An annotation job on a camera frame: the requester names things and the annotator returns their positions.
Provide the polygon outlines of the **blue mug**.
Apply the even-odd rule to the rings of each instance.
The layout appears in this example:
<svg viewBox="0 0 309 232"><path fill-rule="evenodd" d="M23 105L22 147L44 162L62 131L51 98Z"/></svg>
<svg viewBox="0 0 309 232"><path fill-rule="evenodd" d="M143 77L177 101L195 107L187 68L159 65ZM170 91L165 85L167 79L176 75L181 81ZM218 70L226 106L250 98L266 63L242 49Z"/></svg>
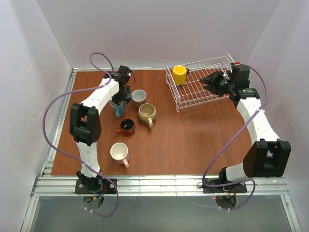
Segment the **blue mug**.
<svg viewBox="0 0 309 232"><path fill-rule="evenodd" d="M125 102L119 102L119 105L117 105L116 103L114 103L112 100L109 101L109 104L111 106L111 108L114 110L115 116L117 118L119 118L125 111Z"/></svg>

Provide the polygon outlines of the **yellow textured cup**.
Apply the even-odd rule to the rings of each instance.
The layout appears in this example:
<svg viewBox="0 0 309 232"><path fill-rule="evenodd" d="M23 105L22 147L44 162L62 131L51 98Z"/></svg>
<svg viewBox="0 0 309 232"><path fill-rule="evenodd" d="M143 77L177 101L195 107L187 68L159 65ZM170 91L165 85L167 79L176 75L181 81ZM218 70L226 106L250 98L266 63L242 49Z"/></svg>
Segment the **yellow textured cup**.
<svg viewBox="0 0 309 232"><path fill-rule="evenodd" d="M172 68L172 77L176 85L183 85L189 70L183 65L176 65Z"/></svg>

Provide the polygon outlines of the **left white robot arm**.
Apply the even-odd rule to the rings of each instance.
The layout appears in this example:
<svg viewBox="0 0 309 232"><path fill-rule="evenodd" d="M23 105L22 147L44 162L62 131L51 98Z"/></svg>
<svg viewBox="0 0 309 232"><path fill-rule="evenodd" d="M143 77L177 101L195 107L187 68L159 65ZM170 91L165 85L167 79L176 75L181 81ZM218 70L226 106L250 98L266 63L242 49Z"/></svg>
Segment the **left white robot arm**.
<svg viewBox="0 0 309 232"><path fill-rule="evenodd" d="M70 108L70 134L83 162L77 176L92 193L103 188L102 178L98 176L101 168L97 155L97 141L101 135L100 113L106 104L111 103L116 107L116 116L121 116L121 108L132 98L130 86L127 85L131 76L132 70L121 65L118 71L104 75L99 88L88 98L81 103L74 103Z"/></svg>

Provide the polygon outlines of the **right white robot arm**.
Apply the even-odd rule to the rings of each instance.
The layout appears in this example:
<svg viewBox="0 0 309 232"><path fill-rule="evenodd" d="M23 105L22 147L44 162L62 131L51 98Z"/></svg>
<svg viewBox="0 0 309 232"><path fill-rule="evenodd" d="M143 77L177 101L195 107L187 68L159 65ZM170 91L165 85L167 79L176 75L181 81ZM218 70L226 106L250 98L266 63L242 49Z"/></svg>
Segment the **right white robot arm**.
<svg viewBox="0 0 309 232"><path fill-rule="evenodd" d="M216 71L200 82L215 95L227 94L245 122L228 144L247 129L252 146L242 163L224 167L218 179L207 182L202 177L202 185L207 188L240 185L254 177L281 177L292 150L290 143L281 140L272 129L264 111L266 104L261 103L258 91L250 87L249 75L254 68L239 62L230 66L231 70Z"/></svg>

